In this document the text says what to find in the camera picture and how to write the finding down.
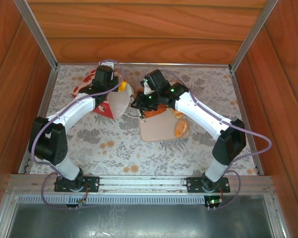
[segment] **patterned fabric surface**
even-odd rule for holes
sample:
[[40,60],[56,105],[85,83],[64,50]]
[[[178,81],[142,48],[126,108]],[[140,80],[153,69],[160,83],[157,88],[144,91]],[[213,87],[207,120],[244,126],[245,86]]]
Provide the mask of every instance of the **patterned fabric surface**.
[[[62,65],[50,102],[48,115],[54,114],[73,100],[72,90],[94,66]],[[156,67],[125,66],[125,80],[133,88],[140,87],[143,76]],[[241,118],[229,71],[226,68],[164,67],[181,77],[203,103],[219,114]],[[176,81],[164,73],[170,81]],[[126,113],[135,116],[128,107]],[[85,174],[93,175],[150,175],[199,176],[212,161],[215,141],[194,121],[189,121],[191,136],[161,142],[143,142],[138,119],[123,115],[112,120],[88,113],[68,132],[68,155]],[[249,146],[241,154],[248,153]],[[242,159],[232,169],[240,175],[256,175],[253,159]],[[47,174],[46,166],[32,165],[32,174]]]

